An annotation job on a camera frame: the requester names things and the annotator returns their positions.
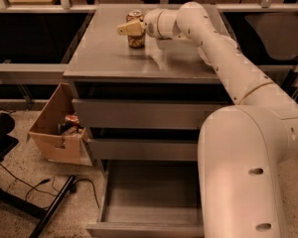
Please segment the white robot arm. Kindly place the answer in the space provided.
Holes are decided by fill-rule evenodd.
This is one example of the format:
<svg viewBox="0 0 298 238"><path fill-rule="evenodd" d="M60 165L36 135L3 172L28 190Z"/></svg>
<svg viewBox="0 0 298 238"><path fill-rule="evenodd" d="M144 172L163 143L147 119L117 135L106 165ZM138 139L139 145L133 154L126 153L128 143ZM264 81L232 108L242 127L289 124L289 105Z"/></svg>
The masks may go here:
<svg viewBox="0 0 298 238"><path fill-rule="evenodd" d="M298 104L189 2L118 26L126 36L189 42L232 100L204 122L198 168L206 238L288 238L277 166L298 153Z"/></svg>

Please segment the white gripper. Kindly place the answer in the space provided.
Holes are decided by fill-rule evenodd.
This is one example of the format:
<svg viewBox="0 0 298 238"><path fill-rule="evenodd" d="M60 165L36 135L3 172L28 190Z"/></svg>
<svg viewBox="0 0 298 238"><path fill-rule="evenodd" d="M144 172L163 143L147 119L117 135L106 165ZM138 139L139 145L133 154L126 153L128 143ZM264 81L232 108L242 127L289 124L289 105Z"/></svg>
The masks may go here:
<svg viewBox="0 0 298 238"><path fill-rule="evenodd" d="M149 37L159 38L158 33L158 17L160 11L158 9L149 11L143 22L134 19L117 27L117 33L122 36L142 36L145 31Z"/></svg>

